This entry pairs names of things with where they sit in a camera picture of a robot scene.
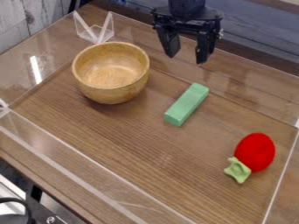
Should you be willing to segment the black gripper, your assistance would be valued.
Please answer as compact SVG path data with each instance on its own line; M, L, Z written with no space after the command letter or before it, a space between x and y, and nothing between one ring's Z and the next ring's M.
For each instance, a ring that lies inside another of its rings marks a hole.
M153 9L151 13L154 29L158 32L166 55L173 58L181 51L181 33L198 34L197 63L206 63L214 53L217 39L223 36L221 21L225 18L225 13L207 6L183 16L175 16L169 6Z

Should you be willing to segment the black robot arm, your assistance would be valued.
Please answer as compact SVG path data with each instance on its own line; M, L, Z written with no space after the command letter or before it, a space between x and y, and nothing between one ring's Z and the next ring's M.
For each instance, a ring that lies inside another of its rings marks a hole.
M223 12L207 7L206 0L169 0L169 5L154 8L151 14L166 55L170 58L177 55L182 49L179 35L190 34L197 37L197 63L206 63L223 37Z

